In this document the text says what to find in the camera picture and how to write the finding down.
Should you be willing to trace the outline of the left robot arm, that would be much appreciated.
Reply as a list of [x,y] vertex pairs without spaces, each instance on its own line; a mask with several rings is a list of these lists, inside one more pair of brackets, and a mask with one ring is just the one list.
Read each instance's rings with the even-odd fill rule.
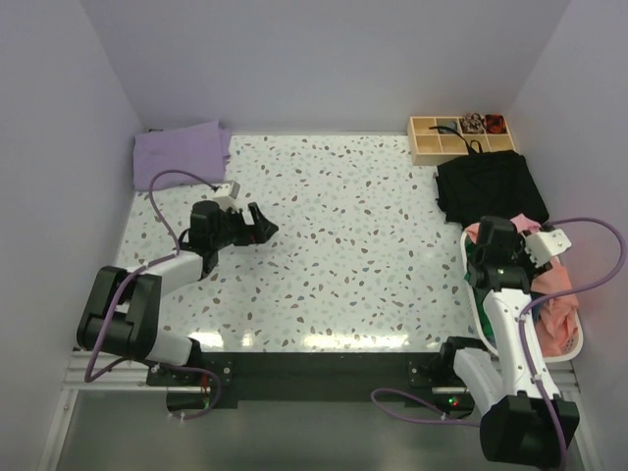
[[279,231],[258,205],[250,203],[252,223],[241,210],[223,209],[215,201],[193,204],[189,227],[176,238],[172,253],[135,268],[105,266],[94,280],[78,323],[77,344],[89,351],[87,377],[100,352],[146,364],[168,365],[182,385],[203,373],[198,340],[159,330],[161,300],[206,279],[229,246],[263,244]]

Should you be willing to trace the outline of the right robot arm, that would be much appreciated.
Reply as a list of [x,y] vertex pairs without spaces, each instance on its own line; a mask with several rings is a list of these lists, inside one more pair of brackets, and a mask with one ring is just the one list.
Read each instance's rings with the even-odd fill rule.
[[491,462],[558,470],[579,424],[577,406],[552,379],[532,318],[532,282],[572,243],[561,229],[519,232],[509,220],[482,218],[466,258],[468,284],[482,301],[499,364],[486,347],[450,338],[437,362],[440,379],[464,384],[481,415],[480,444]]

